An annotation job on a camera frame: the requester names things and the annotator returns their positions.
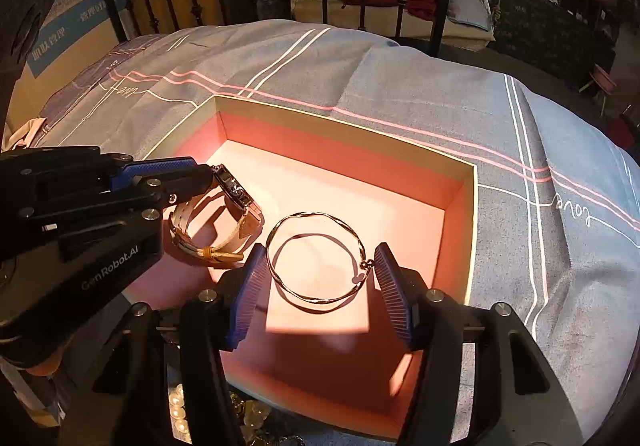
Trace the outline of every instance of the bracelet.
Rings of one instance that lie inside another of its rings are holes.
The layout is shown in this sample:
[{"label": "bracelet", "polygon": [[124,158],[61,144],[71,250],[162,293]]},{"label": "bracelet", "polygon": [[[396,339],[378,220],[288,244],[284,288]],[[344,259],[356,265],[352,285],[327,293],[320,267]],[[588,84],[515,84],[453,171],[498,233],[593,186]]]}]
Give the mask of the bracelet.
[{"label": "bracelet", "polygon": [[[293,292],[289,287],[284,285],[284,282],[282,281],[282,279],[280,278],[280,276],[278,275],[276,270],[273,268],[273,264],[271,263],[271,258],[269,257],[269,246],[270,246],[271,241],[273,240],[273,237],[275,236],[277,230],[279,229],[279,227],[286,220],[289,220],[289,219],[303,219],[305,217],[327,217],[328,219],[331,219],[335,223],[340,225],[340,227],[343,228],[345,231],[347,231],[348,233],[351,233],[355,237],[355,239],[358,241],[358,249],[360,250],[360,264],[359,264],[359,267],[365,273],[364,273],[364,278],[362,280],[360,280],[356,285],[354,285],[353,288],[350,289],[350,291],[348,293],[345,293],[342,296],[338,296],[337,298],[314,298],[313,296],[304,296],[302,294],[298,294],[297,292]],[[306,302],[309,302],[309,303],[316,304],[316,305],[327,305],[329,303],[334,303],[334,302],[337,302],[337,301],[340,301],[340,300],[344,300],[345,298],[353,296],[354,294],[356,294],[362,288],[364,283],[367,281],[367,277],[369,276],[369,272],[371,272],[371,269],[373,269],[373,260],[367,260],[367,257],[366,257],[366,254],[365,254],[365,250],[364,250],[364,245],[362,244],[362,241],[360,240],[360,238],[358,237],[356,232],[353,229],[351,229],[350,226],[348,226],[342,220],[337,219],[335,217],[332,217],[331,215],[328,215],[326,213],[319,213],[317,211],[302,211],[301,213],[294,213],[293,215],[289,215],[288,217],[284,217],[282,220],[280,220],[273,227],[273,229],[269,233],[269,236],[267,237],[267,241],[265,242],[264,247],[265,247],[265,250],[266,250],[267,265],[269,266],[269,271],[271,272],[271,277],[273,278],[273,281],[277,285],[279,285],[280,288],[282,288],[283,290],[285,290],[289,294],[295,296],[296,298],[298,298],[298,299],[300,299],[302,301],[306,301]]]},{"label": "bracelet", "polygon": [[[238,183],[238,180],[226,169],[224,164],[212,166],[213,180],[209,190],[193,197],[189,202],[179,204],[169,214],[169,231],[173,243],[183,252],[191,254],[210,263],[234,263],[244,259],[242,246],[248,238],[260,229],[262,212],[249,193]],[[191,212],[209,191],[220,187],[226,198],[242,211],[238,225],[225,241],[218,245],[208,245],[202,249],[194,244],[187,233]]]}]

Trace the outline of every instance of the watch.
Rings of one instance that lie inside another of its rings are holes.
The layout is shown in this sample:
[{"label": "watch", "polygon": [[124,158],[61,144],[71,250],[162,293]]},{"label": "watch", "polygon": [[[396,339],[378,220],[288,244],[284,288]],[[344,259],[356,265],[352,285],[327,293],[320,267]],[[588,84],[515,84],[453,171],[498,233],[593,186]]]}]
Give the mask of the watch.
[{"label": "watch", "polygon": [[169,230],[172,240],[178,248],[191,256],[196,256],[213,263],[233,263],[244,259],[242,246],[248,238],[255,233],[262,223],[262,211],[260,206],[251,198],[249,193],[240,185],[238,180],[229,172],[224,164],[212,166],[213,180],[207,191],[217,187],[225,193],[225,196],[237,206],[242,215],[238,225],[222,243],[213,246],[208,245],[202,249],[197,247],[187,234],[187,226],[191,213],[196,205],[207,193],[193,197],[189,202],[179,204],[169,215]]}]

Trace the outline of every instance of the watch face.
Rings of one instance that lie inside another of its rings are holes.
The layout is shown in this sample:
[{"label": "watch face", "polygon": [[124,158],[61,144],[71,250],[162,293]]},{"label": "watch face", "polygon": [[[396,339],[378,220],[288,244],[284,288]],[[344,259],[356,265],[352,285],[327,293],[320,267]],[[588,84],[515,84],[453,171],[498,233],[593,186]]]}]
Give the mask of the watch face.
[{"label": "watch face", "polygon": [[211,169],[213,169],[213,174],[216,176],[222,190],[238,207],[246,209],[253,203],[254,200],[249,193],[246,192],[236,178],[226,169],[224,164],[212,166]]}]

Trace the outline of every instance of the box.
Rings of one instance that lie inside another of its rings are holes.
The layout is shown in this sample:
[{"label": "box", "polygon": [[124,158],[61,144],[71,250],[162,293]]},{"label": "box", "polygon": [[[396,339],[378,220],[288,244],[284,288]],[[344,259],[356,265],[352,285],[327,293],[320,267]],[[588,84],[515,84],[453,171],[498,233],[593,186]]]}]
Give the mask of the box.
[{"label": "box", "polygon": [[[224,163],[254,197],[265,219],[255,241],[264,243],[286,215],[324,211],[358,233],[367,257],[386,241],[401,267],[468,301],[477,210],[472,164],[328,117],[220,96],[194,110],[148,158],[183,155]],[[194,216],[190,233],[200,246],[235,224],[223,201],[213,191]],[[294,238],[299,233],[305,236]],[[127,290],[131,301],[181,304],[223,272],[183,255],[169,238],[165,249]],[[318,217],[284,223],[270,256],[284,282],[306,295],[343,294],[362,273],[353,236]],[[409,354],[396,338],[374,274],[353,299],[334,305],[304,304],[270,283],[246,339],[222,353],[228,382],[332,426],[397,438],[420,353]]]}]

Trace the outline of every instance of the gray bedspread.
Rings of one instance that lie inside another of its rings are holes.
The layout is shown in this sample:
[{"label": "gray bedspread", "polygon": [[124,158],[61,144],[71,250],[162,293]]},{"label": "gray bedspread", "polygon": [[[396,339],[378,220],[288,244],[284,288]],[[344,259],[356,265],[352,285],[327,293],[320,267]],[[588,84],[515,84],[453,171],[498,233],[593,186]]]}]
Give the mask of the gray bedspread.
[{"label": "gray bedspread", "polygon": [[[211,95],[244,87],[257,90],[255,100],[409,137],[476,164],[470,303],[516,309],[585,437],[593,434],[623,381],[640,321],[640,169],[624,151],[510,76],[366,32],[284,20],[156,41],[113,68],[39,145],[95,144],[142,159]],[[463,376],[457,436],[471,383]]]}]

